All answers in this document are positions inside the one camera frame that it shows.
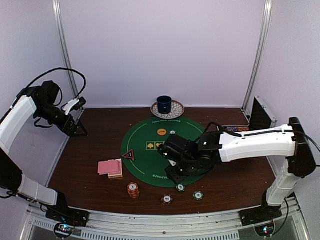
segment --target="robotic arm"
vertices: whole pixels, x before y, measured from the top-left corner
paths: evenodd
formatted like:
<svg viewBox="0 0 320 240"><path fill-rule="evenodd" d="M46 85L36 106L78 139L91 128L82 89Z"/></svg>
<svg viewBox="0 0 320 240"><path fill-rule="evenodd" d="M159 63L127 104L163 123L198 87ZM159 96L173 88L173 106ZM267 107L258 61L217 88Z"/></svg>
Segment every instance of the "robotic arm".
<svg viewBox="0 0 320 240"><path fill-rule="evenodd" d="M44 187L28 178L9 157L14 140L31 116L47 120L51 126L56 125L70 137L88 134L81 122L76 122L70 114L70 111L80 109L86 103L85 99L75 98L61 110L54 105L59 90L59 86L53 81L45 81L42 86L24 89L18 95L14 106L1 120L0 187L10 190L12 195L29 202L39 202L47 207L47 218L75 227L84 227L87 224L88 212L69 208L63 193Z"/></svg>
<svg viewBox="0 0 320 240"><path fill-rule="evenodd" d="M279 127L249 131L205 132L196 141L171 135L158 152L169 160L167 176L176 184L191 175L206 174L216 164L263 156L284 156L287 161L272 186L263 194L262 205L240 212L242 225L280 217L281 205L300 178L316 169L316 162L303 127L296 117Z"/></svg>

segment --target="brown wooden surface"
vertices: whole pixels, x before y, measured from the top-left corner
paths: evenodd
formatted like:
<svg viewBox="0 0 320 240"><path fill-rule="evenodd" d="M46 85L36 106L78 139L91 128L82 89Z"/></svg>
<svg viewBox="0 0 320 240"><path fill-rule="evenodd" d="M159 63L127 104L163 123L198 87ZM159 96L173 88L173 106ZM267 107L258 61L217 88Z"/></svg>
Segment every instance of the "brown wooden surface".
<svg viewBox="0 0 320 240"><path fill-rule="evenodd" d="M222 125L247 123L241 110L233 108L187 108L183 116L204 127L210 121ZM151 117L149 108L85 110L81 121L89 135L69 140L49 187L65 193L71 207L123 214L210 213L261 204L263 192L275 179L265 157L217 165L203 179L188 185L183 193L143 183L124 165L123 179L109 180L98 175L98 162L120 158L122 140L129 129ZM130 182L139 186L138 199L128 195ZM193 199L195 191L204 193L203 200ZM161 204L164 194L173 196L170 206Z"/></svg>

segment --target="green poker chip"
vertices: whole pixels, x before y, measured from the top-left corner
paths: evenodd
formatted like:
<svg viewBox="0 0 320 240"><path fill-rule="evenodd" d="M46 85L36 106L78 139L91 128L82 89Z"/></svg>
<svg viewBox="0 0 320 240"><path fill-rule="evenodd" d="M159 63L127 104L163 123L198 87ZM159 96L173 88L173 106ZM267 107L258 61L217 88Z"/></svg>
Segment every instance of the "green poker chip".
<svg viewBox="0 0 320 240"><path fill-rule="evenodd" d="M176 188L176 189L178 190L178 192L180 192L180 193L182 193L182 192L184 192L184 191L186 190L186 187L185 187L184 185L182 185L182 184L178 184L175 188Z"/></svg>
<svg viewBox="0 0 320 240"><path fill-rule="evenodd" d="M204 196L205 195L201 191L195 191L193 193L193 198L194 198L194 200L197 200L197 201L204 199Z"/></svg>

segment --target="decorative plate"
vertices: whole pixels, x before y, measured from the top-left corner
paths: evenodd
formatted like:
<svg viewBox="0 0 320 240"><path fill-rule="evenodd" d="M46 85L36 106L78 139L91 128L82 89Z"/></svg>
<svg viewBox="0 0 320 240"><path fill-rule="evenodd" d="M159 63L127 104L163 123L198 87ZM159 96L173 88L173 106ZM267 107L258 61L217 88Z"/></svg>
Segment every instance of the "decorative plate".
<svg viewBox="0 0 320 240"><path fill-rule="evenodd" d="M152 105L151 112L160 119L176 119L180 117L182 114L184 114L185 108L180 102L172 100L170 113L168 114L159 113L157 102Z"/></svg>

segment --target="white backdrop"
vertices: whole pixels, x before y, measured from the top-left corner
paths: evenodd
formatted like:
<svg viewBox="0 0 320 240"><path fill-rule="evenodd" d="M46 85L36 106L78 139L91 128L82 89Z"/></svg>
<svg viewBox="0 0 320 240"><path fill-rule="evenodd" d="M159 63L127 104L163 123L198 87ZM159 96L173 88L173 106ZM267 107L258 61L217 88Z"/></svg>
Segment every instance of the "white backdrop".
<svg viewBox="0 0 320 240"><path fill-rule="evenodd" d="M240 107L257 51L263 0L61 1L86 107Z"/></svg>
<svg viewBox="0 0 320 240"><path fill-rule="evenodd" d="M1 118L16 95L35 77L64 66L51 0L1 1L0 56ZM43 80L54 80L59 84L64 101L73 97L65 72L52 73ZM40 129L33 123L34 120L30 119L22 128L13 143L10 157L25 175L45 184L66 136L56 127ZM5 193L0 188L0 195L5 196ZM21 198L0 199L1 240L19 239L27 206L28 202Z"/></svg>
<svg viewBox="0 0 320 240"><path fill-rule="evenodd" d="M274 0L266 47L253 95L260 95L278 125L298 117L320 144L320 2ZM313 148L317 164L320 154ZM275 170L284 159L274 158ZM320 169L302 179L296 195L313 240L319 239Z"/></svg>

